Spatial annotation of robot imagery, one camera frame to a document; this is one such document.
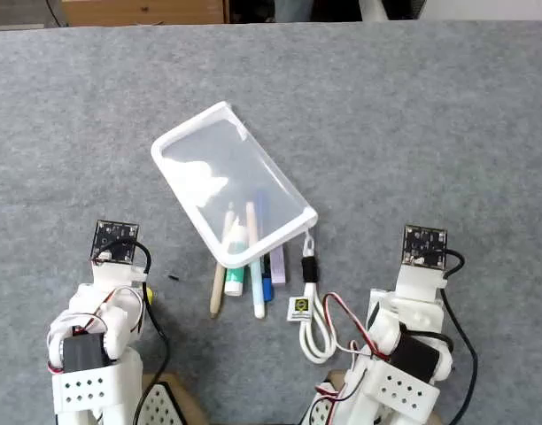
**blue marker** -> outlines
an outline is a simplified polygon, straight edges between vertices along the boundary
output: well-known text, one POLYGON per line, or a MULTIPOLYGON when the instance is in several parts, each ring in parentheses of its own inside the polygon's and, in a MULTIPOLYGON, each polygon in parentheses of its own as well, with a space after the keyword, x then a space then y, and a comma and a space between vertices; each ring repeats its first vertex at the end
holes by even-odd
MULTIPOLYGON (((265 192, 258 190, 255 200, 255 212, 258 218, 258 234, 263 236, 263 228, 267 224, 267 202, 265 192)), ((263 280, 263 299, 266 303, 273 301, 275 294, 273 290, 273 283, 271 282, 271 261, 269 254, 265 254, 261 257, 261 279, 263 280)))

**white cable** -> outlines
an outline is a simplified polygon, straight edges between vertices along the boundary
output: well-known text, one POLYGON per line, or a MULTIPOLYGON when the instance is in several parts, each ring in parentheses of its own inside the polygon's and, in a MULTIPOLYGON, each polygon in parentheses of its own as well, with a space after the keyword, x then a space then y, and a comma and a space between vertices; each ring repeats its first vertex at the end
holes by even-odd
MULTIPOLYGON (((306 231, 305 247, 303 249, 304 257, 312 257, 314 255, 314 239, 308 231, 306 231)), ((306 358, 320 365, 328 360, 336 351, 336 335, 331 334, 326 327, 324 320, 324 310, 320 297, 318 296, 318 290, 316 289, 316 282, 305 283, 305 297, 308 297, 309 302, 313 305, 313 317, 311 321, 301 321, 300 329, 298 330, 298 341, 300 342, 300 348, 305 354, 306 358), (313 321, 318 324, 318 329, 321 331, 322 341, 324 348, 321 350, 316 345, 313 335, 313 321)))
MULTIPOLYGON (((313 257, 313 256, 314 256, 314 239, 307 230, 304 248, 303 248, 303 257, 313 257)), ((345 310, 348 312, 348 314, 352 318, 352 321, 356 323, 356 326, 358 326, 360 330, 362 331, 362 333, 366 335, 365 327, 360 322, 360 320, 356 317, 356 315, 345 304, 344 300, 336 293, 333 293, 332 295, 335 296, 336 299, 342 304, 342 306, 345 308, 345 310)), ((347 349, 343 347, 342 345, 338 343, 336 329, 334 325, 332 324, 331 319, 329 323, 326 322, 326 319, 325 319, 326 316, 324 314, 324 309, 322 308, 322 303, 318 295, 316 282, 305 283, 304 296, 308 297, 310 300, 310 303, 312 303, 313 305, 313 317, 311 321, 301 321, 300 329, 298 331, 298 341, 300 342, 300 348, 302 349, 307 359, 309 359, 315 364, 320 365, 324 363, 326 360, 328 360, 330 357, 332 357, 334 352, 336 352, 336 348, 338 348, 342 352, 351 353, 354 356, 371 355, 371 351, 366 350, 365 347, 362 350, 351 350, 351 349, 347 349), (314 341, 313 322, 316 322, 318 324, 318 329, 320 330, 322 341, 323 341, 323 347, 324 347, 323 349, 318 348, 318 346, 316 345, 316 342, 314 341)))

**white marker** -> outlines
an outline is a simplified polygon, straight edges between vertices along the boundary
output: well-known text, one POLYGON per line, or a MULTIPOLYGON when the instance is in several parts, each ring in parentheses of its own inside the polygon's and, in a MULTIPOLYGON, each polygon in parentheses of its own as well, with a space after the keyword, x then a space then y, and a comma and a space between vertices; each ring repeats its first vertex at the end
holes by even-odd
MULTIPOLYGON (((258 242, 257 217, 253 202, 248 202, 245 205, 245 220, 247 221, 249 244, 253 246, 258 242)), ((250 264, 250 273, 252 276, 253 312, 255 317, 263 319, 265 317, 265 301, 263 300, 263 281, 261 281, 261 262, 259 259, 255 259, 250 264)))

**black cable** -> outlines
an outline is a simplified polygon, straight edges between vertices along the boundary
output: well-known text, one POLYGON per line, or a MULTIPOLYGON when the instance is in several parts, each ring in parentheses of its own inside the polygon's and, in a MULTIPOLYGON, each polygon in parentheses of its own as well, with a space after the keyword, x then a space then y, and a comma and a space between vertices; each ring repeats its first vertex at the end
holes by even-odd
POLYGON ((57 15, 55 15, 55 11, 53 11, 52 7, 50 7, 49 0, 44 0, 44 2, 47 4, 47 8, 49 9, 49 12, 52 15, 52 18, 55 20, 57 27, 62 27, 62 25, 60 25, 60 22, 58 22, 57 15))
MULTIPOLYGON (((439 252, 443 252, 446 255, 452 255, 453 257, 458 259, 458 264, 455 267, 448 270, 446 273, 444 273, 444 275, 442 276, 443 279, 448 279, 448 277, 450 277, 454 273, 457 273, 461 268, 464 267, 464 264, 466 264, 466 260, 464 259, 464 256, 454 250, 444 249, 442 251, 425 252, 423 253, 423 256, 431 255, 433 253, 439 253, 439 252)), ((448 297, 446 296, 446 292, 444 288, 441 288, 439 292, 440 292, 440 297, 442 298, 442 302, 445 305, 445 309, 448 312, 450 319, 452 320, 452 323, 458 330, 458 333, 460 334, 462 341, 464 341, 464 344, 468 347, 469 353, 472 356, 472 377, 469 380, 469 386, 468 386, 468 391, 466 392, 466 397, 464 398, 464 402, 462 403, 460 410, 456 413, 456 415, 454 415, 453 419, 450 421, 450 424, 449 424, 449 425, 456 425, 458 422, 460 422, 462 416, 468 410, 470 401, 472 401, 472 396, 474 394, 474 388, 476 387, 476 381, 477 381, 477 352, 476 352, 476 349, 474 349, 474 346, 472 345, 472 343, 469 341, 469 338, 466 335, 466 332, 464 332, 464 329, 462 329, 462 326, 458 322, 458 319, 456 318, 456 315, 454 314, 454 311, 452 307, 450 306, 450 303, 448 302, 448 297)))
POLYGON ((143 270, 143 272, 145 274, 148 274, 149 273, 149 269, 151 268, 151 253, 149 252, 149 250, 145 247, 145 245, 143 245, 141 242, 137 242, 135 239, 132 239, 130 237, 121 237, 120 239, 116 239, 115 241, 111 241, 109 243, 107 243, 106 245, 104 245, 102 248, 100 248, 99 250, 97 250, 96 254, 94 254, 94 256, 92 257, 92 261, 94 261, 94 263, 99 263, 103 260, 99 259, 98 256, 104 252, 104 251, 107 251, 109 250, 110 248, 112 248, 113 246, 116 246, 116 245, 122 245, 122 244, 128 244, 128 245, 134 245, 136 246, 137 248, 141 249, 141 251, 143 251, 143 254, 145 254, 145 257, 147 258, 147 263, 145 265, 145 269, 143 270))
POLYGON ((460 410, 450 421, 450 425, 456 425, 458 422, 460 422, 462 416, 468 410, 470 401, 472 401, 472 395, 474 394, 474 388, 476 387, 476 381, 477 381, 477 353, 476 353, 476 350, 474 349, 474 346, 469 341, 469 338, 466 335, 466 332, 464 332, 464 329, 462 329, 462 326, 458 322, 458 319, 456 319, 456 316, 454 315, 452 307, 450 306, 450 303, 448 302, 448 298, 446 297, 446 292, 444 288, 440 289, 440 297, 442 298, 442 301, 445 304, 446 311, 450 315, 450 319, 452 320, 456 329, 458 329, 458 333, 460 334, 462 340, 464 341, 464 344, 468 347, 469 353, 472 356, 472 377, 469 380, 469 386, 468 386, 468 391, 466 392, 466 397, 464 398, 464 402, 462 403, 460 410))
POLYGON ((163 362, 159 366, 157 373, 153 376, 153 379, 151 380, 151 382, 149 382, 149 385, 147 385, 147 388, 145 388, 145 391, 143 392, 141 398, 139 399, 139 403, 137 403, 137 408, 135 409, 135 414, 133 417, 133 425, 138 424, 139 415, 141 414, 141 409, 143 408, 145 399, 151 392, 151 389, 153 388, 153 386, 159 382, 160 376, 163 374, 163 372, 165 372, 166 365, 168 365, 168 361, 171 359, 171 345, 168 341, 168 338, 165 335, 165 332, 163 332, 163 329, 160 327, 159 323, 157 322, 157 319, 155 318, 155 314, 153 314, 153 311, 151 309, 151 304, 149 304, 149 298, 147 297, 147 283, 146 282, 143 282, 143 301, 145 302, 145 307, 147 308, 147 313, 149 314, 151 323, 155 327, 155 330, 157 330, 157 333, 159 334, 161 340, 163 341, 165 345, 165 358, 163 359, 163 362))
POLYGON ((454 351, 454 341, 448 335, 439 334, 438 332, 429 332, 428 330, 410 330, 407 328, 402 328, 401 332, 403 334, 410 335, 410 336, 425 336, 427 338, 439 339, 440 341, 448 345, 449 352, 454 351))

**red and white wire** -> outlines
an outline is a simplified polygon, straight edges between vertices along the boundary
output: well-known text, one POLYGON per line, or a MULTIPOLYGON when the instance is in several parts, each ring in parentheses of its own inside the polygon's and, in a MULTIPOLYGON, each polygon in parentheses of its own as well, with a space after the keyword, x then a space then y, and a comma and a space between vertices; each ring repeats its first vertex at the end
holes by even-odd
POLYGON ((324 298, 322 299, 322 307, 324 310, 324 320, 326 321, 326 326, 330 329, 330 332, 333 336, 333 339, 334 339, 334 342, 336 343, 337 348, 343 352, 350 352, 350 353, 358 354, 358 355, 368 355, 368 353, 366 352, 348 350, 347 348, 344 348, 338 343, 336 328, 334 327, 334 323, 332 322, 332 318, 330 317, 329 304, 328 304, 329 298, 334 298, 334 300, 336 300, 336 302, 342 307, 342 309, 350 317, 350 319, 352 319, 353 324, 360 332, 361 336, 363 337, 364 341, 368 345, 371 352, 377 357, 379 357, 380 359, 387 359, 387 356, 383 354, 382 352, 380 352, 377 349, 376 344, 371 340, 371 338, 369 338, 366 328, 363 326, 360 319, 358 319, 358 317, 355 315, 352 309, 348 307, 345 301, 336 292, 328 292, 326 295, 324 295, 324 298))

